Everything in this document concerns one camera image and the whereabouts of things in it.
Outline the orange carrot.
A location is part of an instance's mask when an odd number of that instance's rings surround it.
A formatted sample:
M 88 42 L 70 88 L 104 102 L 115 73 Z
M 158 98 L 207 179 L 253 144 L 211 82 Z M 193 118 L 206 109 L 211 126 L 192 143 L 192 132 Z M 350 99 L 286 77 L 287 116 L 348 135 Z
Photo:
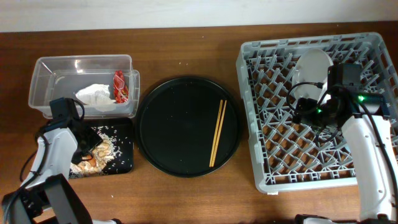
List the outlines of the orange carrot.
M 84 159 L 82 162 L 78 164 L 78 167 L 81 170 L 91 170 L 96 168 L 96 159 L 91 158 L 91 159 Z

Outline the white paper napkin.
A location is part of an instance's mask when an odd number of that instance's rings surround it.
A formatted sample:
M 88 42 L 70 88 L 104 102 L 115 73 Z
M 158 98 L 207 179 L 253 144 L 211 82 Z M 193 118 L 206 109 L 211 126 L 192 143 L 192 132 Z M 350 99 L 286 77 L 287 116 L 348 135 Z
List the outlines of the white paper napkin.
M 111 99 L 109 85 L 92 84 L 75 94 L 76 98 L 98 111 L 112 111 L 116 109 L 116 100 Z

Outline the grey round plate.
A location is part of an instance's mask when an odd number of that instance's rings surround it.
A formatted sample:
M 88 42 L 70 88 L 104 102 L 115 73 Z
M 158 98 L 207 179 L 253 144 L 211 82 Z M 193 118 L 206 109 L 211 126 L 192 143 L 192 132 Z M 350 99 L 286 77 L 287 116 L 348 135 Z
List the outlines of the grey round plate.
M 292 91 L 295 99 L 312 98 L 319 101 L 326 92 L 328 68 L 332 65 L 330 56 L 320 49 L 310 49 L 301 55 L 294 68 L 292 84 L 314 82 L 323 85 L 321 88 L 308 84 L 300 85 Z

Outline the red snack wrapper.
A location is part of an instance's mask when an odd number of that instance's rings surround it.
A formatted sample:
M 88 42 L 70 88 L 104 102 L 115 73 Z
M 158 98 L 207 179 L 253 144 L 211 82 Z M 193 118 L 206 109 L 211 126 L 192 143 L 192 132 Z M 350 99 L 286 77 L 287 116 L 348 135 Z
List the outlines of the red snack wrapper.
M 113 92 L 116 103 L 125 103 L 128 101 L 129 90 L 126 86 L 124 74 L 121 70 L 117 70 L 114 73 Z

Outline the wooden chopstick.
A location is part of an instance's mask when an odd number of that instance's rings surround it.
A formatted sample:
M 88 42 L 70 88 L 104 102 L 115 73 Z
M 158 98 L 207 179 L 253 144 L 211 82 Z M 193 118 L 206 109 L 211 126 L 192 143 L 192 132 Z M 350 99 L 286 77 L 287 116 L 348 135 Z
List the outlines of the wooden chopstick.
M 216 138 L 217 138 L 218 129 L 219 129 L 222 106 L 223 106 L 223 100 L 220 100 L 220 105 L 219 105 L 219 110 L 218 110 L 218 115 L 217 115 L 217 120 L 216 120 L 216 126 L 215 126 L 215 133 L 214 133 L 214 136 L 213 136 L 213 144 L 212 144 L 212 148 L 211 148 L 211 156 L 210 156 L 210 161 L 209 161 L 209 167 L 212 167 L 212 160 L 213 160 L 213 154 L 214 154 L 214 151 L 215 151 Z
M 227 100 L 223 100 L 223 106 L 222 106 L 222 110 L 221 110 L 221 118 L 220 118 L 220 123 L 219 123 L 219 129 L 218 129 L 218 134 L 217 134 L 217 138 L 216 138 L 216 145 L 215 145 L 215 151 L 213 154 L 213 160 L 212 160 L 212 167 L 215 165 L 215 159 L 216 159 L 216 154 L 218 151 L 218 145 L 219 145 L 219 141 L 220 141 L 220 136 L 221 136 L 221 130 L 223 127 L 223 121 L 224 121 L 224 115 L 225 115 L 225 111 L 226 111 L 226 105 L 227 105 Z

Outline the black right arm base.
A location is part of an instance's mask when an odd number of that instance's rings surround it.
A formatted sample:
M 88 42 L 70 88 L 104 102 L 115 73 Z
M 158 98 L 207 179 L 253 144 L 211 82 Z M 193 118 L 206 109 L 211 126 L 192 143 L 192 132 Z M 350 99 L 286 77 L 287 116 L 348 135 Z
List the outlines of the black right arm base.
M 357 224 L 356 221 L 333 221 L 326 217 L 317 215 L 298 214 L 294 218 L 295 224 Z

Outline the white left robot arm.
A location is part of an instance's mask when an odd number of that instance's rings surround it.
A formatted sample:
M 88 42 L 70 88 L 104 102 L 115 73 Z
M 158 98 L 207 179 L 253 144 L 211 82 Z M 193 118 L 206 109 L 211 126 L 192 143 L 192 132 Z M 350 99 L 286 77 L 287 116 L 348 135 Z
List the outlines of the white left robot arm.
M 35 134 L 38 149 L 30 172 L 21 186 L 4 196 L 4 223 L 34 223 L 51 208 L 46 223 L 95 223 L 68 182 L 70 165 L 86 160 L 102 138 L 87 126 L 81 103 L 72 98 L 50 102 L 52 120 Z

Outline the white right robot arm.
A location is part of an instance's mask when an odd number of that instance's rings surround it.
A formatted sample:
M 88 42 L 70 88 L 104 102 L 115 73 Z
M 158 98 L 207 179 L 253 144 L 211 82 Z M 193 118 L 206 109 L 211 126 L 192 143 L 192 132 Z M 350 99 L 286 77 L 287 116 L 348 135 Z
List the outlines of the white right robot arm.
M 353 158 L 360 192 L 360 223 L 397 223 L 397 161 L 391 142 L 390 113 L 382 94 L 365 91 L 361 66 L 339 63 L 314 72 L 299 70 L 292 87 L 313 85 L 297 97 L 293 122 L 317 134 L 341 133 Z

